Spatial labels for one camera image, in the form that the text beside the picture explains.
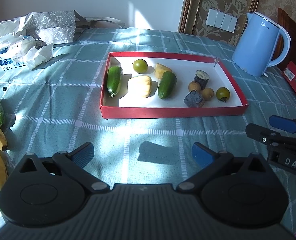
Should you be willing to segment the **pale yellow ridged fruit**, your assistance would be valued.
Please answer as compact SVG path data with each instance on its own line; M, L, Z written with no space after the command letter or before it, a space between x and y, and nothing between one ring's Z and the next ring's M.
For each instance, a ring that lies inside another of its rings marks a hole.
M128 80L127 89L133 96L147 98L152 90L152 79L148 75L132 77Z

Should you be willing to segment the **white tissue pack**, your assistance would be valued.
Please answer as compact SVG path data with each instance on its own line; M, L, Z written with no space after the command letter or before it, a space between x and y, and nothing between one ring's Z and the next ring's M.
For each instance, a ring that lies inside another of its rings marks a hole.
M29 28L31 15L0 22L0 67L10 70L27 66L30 70L53 57L53 44L45 44Z

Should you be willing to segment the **green tomato with stem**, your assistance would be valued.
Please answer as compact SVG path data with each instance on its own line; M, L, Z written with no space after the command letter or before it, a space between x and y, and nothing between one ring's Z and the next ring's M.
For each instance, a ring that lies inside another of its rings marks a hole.
M216 91L216 98L221 102L227 102L230 99L230 91L226 87L220 87Z

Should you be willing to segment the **blue electric kettle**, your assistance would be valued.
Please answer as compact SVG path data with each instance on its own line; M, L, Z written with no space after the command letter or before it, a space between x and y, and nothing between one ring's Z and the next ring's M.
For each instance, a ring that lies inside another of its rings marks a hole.
M283 39L283 49L273 60L280 37ZM246 73L260 77L267 68L278 65L286 58L290 43L290 35L284 27L259 12L249 12L247 26L237 43L232 59Z

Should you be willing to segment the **gold ornate wall frame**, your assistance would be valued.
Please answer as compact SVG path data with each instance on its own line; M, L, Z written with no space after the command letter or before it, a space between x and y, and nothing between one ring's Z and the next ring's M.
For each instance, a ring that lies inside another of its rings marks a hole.
M205 36L236 46L247 25L246 13L255 11L258 2L259 0L184 0L179 32ZM237 18L234 32L206 25L209 9L218 10Z

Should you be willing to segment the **silver patterned gift bag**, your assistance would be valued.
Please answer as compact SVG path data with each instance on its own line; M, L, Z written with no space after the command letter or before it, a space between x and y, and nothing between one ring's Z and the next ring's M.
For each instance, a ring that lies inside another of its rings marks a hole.
M125 23L112 17L82 17L75 10L31 12L21 19L27 35L46 44L74 42L86 29L104 22L122 29Z

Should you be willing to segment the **orange yellow ridged fruit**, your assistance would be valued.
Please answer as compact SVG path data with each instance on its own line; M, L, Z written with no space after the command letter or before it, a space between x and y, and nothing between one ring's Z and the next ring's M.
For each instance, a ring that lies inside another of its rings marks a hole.
M155 77L161 80L164 72L172 72L172 69L164 66L163 64L157 63L154 70Z

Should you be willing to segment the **dark sugarcane piece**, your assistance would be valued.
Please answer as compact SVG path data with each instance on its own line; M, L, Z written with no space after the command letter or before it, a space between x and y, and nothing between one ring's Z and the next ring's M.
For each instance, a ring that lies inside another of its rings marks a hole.
M206 88L209 79L210 76L205 71L196 70L194 81L200 85L200 90L204 90Z
M203 105L205 104L205 100L200 95L199 91L192 90L185 97L184 103L186 104L187 107L199 108L199 107L203 107Z

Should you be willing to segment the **white wall switch panel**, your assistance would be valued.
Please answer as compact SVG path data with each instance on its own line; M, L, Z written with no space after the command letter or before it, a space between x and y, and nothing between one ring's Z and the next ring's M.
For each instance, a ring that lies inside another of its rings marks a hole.
M209 9L205 24L233 33L237 24L237 18L218 10Z

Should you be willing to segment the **teal checked tablecloth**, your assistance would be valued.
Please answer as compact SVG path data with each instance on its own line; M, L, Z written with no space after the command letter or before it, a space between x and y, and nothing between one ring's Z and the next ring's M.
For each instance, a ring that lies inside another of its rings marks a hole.
M0 239L296 239L296 175L271 164L267 145L245 128L272 127L271 115L296 119L296 94L276 67L253 77L232 59L233 46L168 31L94 29L56 45L33 70L0 67L2 152ZM219 59L248 102L241 115L105 119L99 103L109 53L158 52ZM86 142L85 170L110 186L91 193L52 157ZM177 186L201 170L200 142L234 158L196 193Z

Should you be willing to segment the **cut green cucumber half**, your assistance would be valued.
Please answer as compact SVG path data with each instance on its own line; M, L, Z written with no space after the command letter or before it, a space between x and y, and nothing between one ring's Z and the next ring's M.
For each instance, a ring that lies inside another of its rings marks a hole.
M176 75L173 72L164 72L158 86L159 98L162 100L169 98L176 84L177 84Z

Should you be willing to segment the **brown kiwi fruit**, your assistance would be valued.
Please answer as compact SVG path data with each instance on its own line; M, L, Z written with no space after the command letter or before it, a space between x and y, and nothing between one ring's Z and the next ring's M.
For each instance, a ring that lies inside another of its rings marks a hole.
M210 101L215 95L212 88L205 88L201 91L201 96L205 101Z
M188 84L188 91L192 92L193 90L197 91L198 93L201 91L201 86L196 81L192 81Z

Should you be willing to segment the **red cardboard box tray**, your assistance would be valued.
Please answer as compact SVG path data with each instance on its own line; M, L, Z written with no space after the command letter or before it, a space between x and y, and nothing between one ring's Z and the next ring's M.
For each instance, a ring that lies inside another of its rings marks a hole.
M219 59L158 53L109 53L99 103L105 119L241 115L242 90Z

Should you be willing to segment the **whole green cucumber piece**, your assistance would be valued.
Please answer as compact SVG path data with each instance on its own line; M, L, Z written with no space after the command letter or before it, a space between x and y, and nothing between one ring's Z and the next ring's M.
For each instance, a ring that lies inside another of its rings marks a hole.
M123 79L123 69L119 66L112 66L107 73L107 90L111 98L114 98L120 91Z

